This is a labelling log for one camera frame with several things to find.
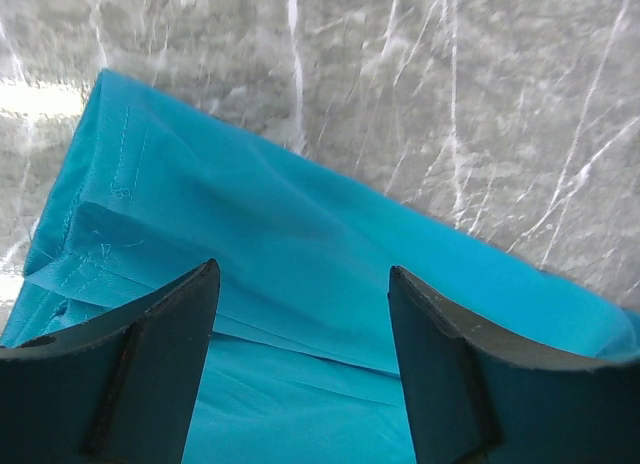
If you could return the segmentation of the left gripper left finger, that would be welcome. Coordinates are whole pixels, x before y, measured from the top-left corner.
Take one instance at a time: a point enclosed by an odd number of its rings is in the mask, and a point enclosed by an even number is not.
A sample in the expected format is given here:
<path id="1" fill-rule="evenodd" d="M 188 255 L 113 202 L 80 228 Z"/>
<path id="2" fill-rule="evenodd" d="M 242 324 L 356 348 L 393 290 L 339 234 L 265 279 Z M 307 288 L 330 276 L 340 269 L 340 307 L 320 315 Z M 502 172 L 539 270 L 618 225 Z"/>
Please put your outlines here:
<path id="1" fill-rule="evenodd" d="M 5 463 L 178 463 L 218 303 L 207 261 L 137 300 L 1 352 Z"/>

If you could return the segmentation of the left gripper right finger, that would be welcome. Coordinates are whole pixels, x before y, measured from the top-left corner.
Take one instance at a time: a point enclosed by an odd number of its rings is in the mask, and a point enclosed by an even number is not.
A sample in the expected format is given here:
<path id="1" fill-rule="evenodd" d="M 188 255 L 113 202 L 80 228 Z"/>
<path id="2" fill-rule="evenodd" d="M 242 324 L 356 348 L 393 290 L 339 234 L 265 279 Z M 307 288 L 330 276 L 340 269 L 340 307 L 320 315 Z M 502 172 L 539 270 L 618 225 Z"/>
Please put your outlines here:
<path id="1" fill-rule="evenodd" d="M 420 463 L 635 463 L 639 360 L 542 344 L 391 269 L 389 311 Z"/>

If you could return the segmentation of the teal t shirt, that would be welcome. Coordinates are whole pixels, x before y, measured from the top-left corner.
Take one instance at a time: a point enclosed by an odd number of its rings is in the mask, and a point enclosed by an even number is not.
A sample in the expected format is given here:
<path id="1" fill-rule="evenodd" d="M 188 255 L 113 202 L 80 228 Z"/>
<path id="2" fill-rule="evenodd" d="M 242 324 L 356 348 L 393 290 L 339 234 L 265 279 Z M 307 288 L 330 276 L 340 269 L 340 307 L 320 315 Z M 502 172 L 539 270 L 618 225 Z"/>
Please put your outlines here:
<path id="1" fill-rule="evenodd" d="M 389 311 L 396 266 L 536 342 L 639 360 L 636 312 L 110 70 L 45 204 L 1 352 L 211 260 L 218 303 L 178 463 L 420 463 Z"/>

